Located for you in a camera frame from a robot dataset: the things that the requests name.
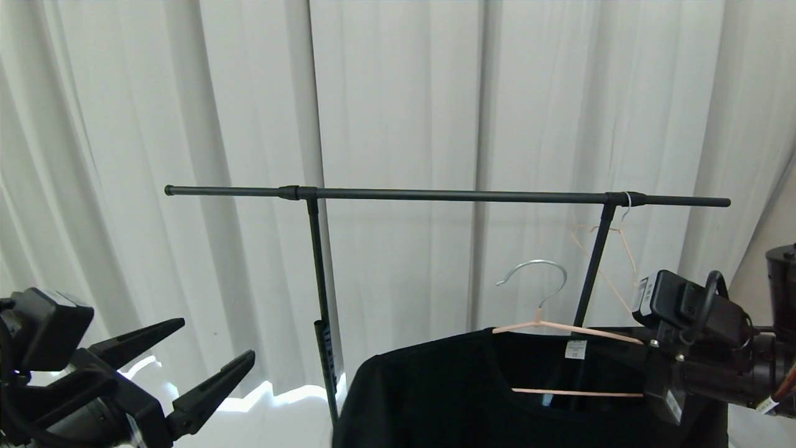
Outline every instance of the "clothes hanger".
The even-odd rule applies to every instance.
[[[628,343],[631,343],[631,344],[644,345],[644,343],[641,342],[640,340],[638,340],[636,338],[633,338],[633,337],[629,337],[629,336],[623,336],[623,335],[618,335],[618,334],[611,333],[611,332],[603,332],[603,331],[600,331],[600,330],[594,330],[594,329],[591,329],[591,328],[576,327],[574,325],[558,324],[556,322],[547,322],[546,320],[542,320],[541,319],[542,307],[544,307],[545,301],[547,301],[547,299],[550,299],[551,297],[555,296],[564,287],[564,285],[567,284],[567,270],[562,265],[559,265],[555,261],[550,261],[550,260],[531,260],[531,261],[526,261],[525,263],[521,263],[519,265],[514,266],[514,269],[511,269],[509,271],[509,273],[507,273],[505,275],[503,280],[498,281],[495,285],[496,286],[500,286],[500,285],[505,284],[511,278],[511,276],[515,272],[517,272],[519,269],[522,269],[522,268],[526,267],[527,265],[536,265],[536,264],[545,264],[545,265],[555,266],[556,268],[558,268],[561,271],[561,273],[563,274],[563,281],[561,282],[561,285],[559,285],[558,289],[556,289],[552,294],[549,294],[544,299],[542,299],[542,302],[539,303],[539,308],[537,308],[537,315],[536,315],[536,318],[534,320],[532,320],[530,322],[524,322],[523,324],[506,325],[505,327],[497,327],[497,328],[492,330],[492,333],[503,333],[503,332],[510,332],[510,331],[516,330],[518,328],[542,326],[542,327],[549,327],[549,328],[558,328],[559,330],[567,330],[567,331],[570,331],[570,332],[583,333],[583,334],[587,334],[587,335],[602,336],[602,337],[606,337],[606,338],[610,338],[610,339],[621,340],[622,342],[628,342]]]
[[[619,220],[619,228],[617,229],[611,227],[608,230],[611,232],[616,232],[617,234],[619,234],[619,237],[622,239],[622,245],[625,246],[625,253],[627,254],[627,259],[630,260],[630,267],[633,269],[633,286],[635,288],[638,288],[638,273],[636,270],[636,261],[633,259],[633,254],[630,252],[630,245],[627,244],[627,240],[625,239],[625,233],[623,231],[625,217],[627,216],[628,213],[630,213],[630,208],[633,207],[633,199],[630,197],[630,193],[628,193],[627,191],[625,191],[625,195],[627,195],[627,210],[625,210],[625,213],[622,215],[622,219]],[[593,226],[592,228],[589,229],[589,233],[594,232],[595,230],[597,230],[597,228],[598,226]],[[590,255],[588,251],[586,250],[585,247],[583,247],[583,244],[575,235],[575,231],[578,229],[588,229],[588,226],[584,226],[582,224],[573,226],[572,229],[569,231],[569,236],[570,238],[572,238],[572,241],[574,241],[575,244],[578,245],[580,251],[583,252],[583,255],[586,258],[589,258]],[[633,310],[630,309],[630,306],[627,304],[627,301],[625,301],[625,298],[622,297],[622,294],[619,293],[619,290],[616,288],[616,286],[614,286],[614,282],[611,281],[611,279],[599,267],[597,268],[597,273],[599,273],[600,276],[603,278],[603,280],[605,280],[605,282],[608,284],[608,287],[611,288],[611,291],[614,292],[614,295],[619,299],[619,301],[622,302],[622,305],[625,305],[625,309],[627,310],[627,312],[632,314]]]
[[[591,328],[582,328],[576,327],[574,325],[564,325],[564,324],[557,324],[555,322],[547,322],[546,320],[541,319],[542,307],[544,307],[544,303],[547,299],[555,296],[563,287],[567,284],[567,270],[560,264],[556,263],[555,261],[550,260],[530,260],[526,261],[525,263],[521,263],[519,265],[514,266],[514,269],[511,269],[509,273],[503,278],[503,280],[498,281],[495,285],[500,286],[504,285],[511,276],[517,272],[519,269],[526,267],[527,265],[536,265],[536,264],[545,264],[555,266],[561,271],[563,279],[561,281],[561,285],[559,285],[558,289],[556,289],[553,293],[548,294],[542,301],[539,303],[539,308],[537,308],[537,316],[536,319],[532,322],[526,322],[524,324],[516,324],[516,325],[507,325],[505,327],[498,327],[492,330],[492,333],[502,333],[508,332],[510,330],[514,330],[517,328],[525,328],[525,327],[536,327],[536,326],[545,326],[550,328],[559,328],[562,330],[569,330],[571,332],[578,332],[578,333],[585,333],[594,336],[603,336],[611,339],[621,340],[623,342],[629,342],[631,344],[641,344],[638,339],[617,335],[611,332],[602,332],[599,330],[593,330]],[[521,392],[526,394],[551,394],[551,395],[580,395],[580,396],[588,396],[588,397],[627,397],[627,398],[643,398],[644,394],[633,394],[633,393],[622,393],[622,392],[583,392],[583,391],[561,391],[556,389],[524,389],[520,387],[513,387],[512,391]]]

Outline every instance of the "black shirt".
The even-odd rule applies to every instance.
[[[332,446],[727,447],[727,405],[710,399],[689,396],[675,426],[644,399],[578,397],[571,411],[572,397],[511,390],[561,389],[553,378],[585,363],[580,390],[642,391],[643,374],[588,348],[585,360],[562,360],[568,339],[488,328],[374,356],[357,372]]]

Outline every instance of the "clothes rack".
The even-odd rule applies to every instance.
[[[167,185],[169,196],[256,196],[282,198],[291,201],[306,201],[310,218],[310,237],[315,265],[315,280],[318,284],[318,307],[320,320],[314,322],[318,354],[323,369],[323,382],[329,413],[334,425],[338,420],[337,374],[334,368],[332,332],[329,320],[329,301],[326,296],[326,271],[323,266],[321,229],[318,220],[319,199],[372,199],[392,201],[459,201],[459,202],[532,202],[559,204],[602,204],[603,212],[597,229],[594,248],[591,251],[586,279],[580,292],[578,308],[573,325],[582,327],[586,318],[591,291],[597,278],[600,260],[608,239],[611,222],[618,206],[710,206],[728,207],[728,198],[704,198],[693,196],[645,195],[634,191],[611,191],[606,193],[556,193],[526,191],[445,191],[445,190],[385,190],[361,188],[318,188],[290,185],[278,188],[252,187],[176,187]]]

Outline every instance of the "fabric backdrop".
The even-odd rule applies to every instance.
[[[242,393],[322,384],[301,203],[163,186],[641,191],[638,277],[732,279],[796,130],[792,2],[4,2],[0,292],[94,306],[85,343],[175,316],[180,390],[253,348]],[[336,361],[571,322],[599,206],[329,201]],[[615,226],[624,209],[618,211]],[[603,272],[627,301],[611,232]],[[633,324],[599,277],[587,324]]]

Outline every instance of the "silver hanger hook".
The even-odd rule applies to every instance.
[[[630,193],[625,191],[625,195],[627,195],[627,210],[625,210],[625,213],[622,215],[622,219],[619,220],[620,225],[625,222],[625,217],[630,213],[630,208],[633,207],[633,199],[630,197]]]
[[[547,301],[547,299],[549,299],[550,297],[555,296],[564,287],[564,285],[567,284],[567,270],[562,265],[559,265],[555,261],[550,261],[550,260],[531,260],[531,261],[526,261],[525,263],[520,263],[519,265],[514,266],[514,269],[511,269],[509,271],[509,273],[507,273],[505,275],[505,277],[503,277],[503,280],[500,280],[500,281],[496,282],[495,285],[496,286],[503,285],[504,283],[509,281],[509,279],[511,278],[512,275],[514,275],[514,273],[516,273],[518,270],[526,267],[527,265],[550,265],[550,266],[555,266],[556,268],[558,268],[559,271],[561,271],[561,274],[562,274],[561,285],[559,285],[558,289],[556,289],[552,293],[550,293],[547,296],[545,296],[544,299],[542,299],[542,301],[539,302],[539,308],[542,308],[544,306],[545,301]]]

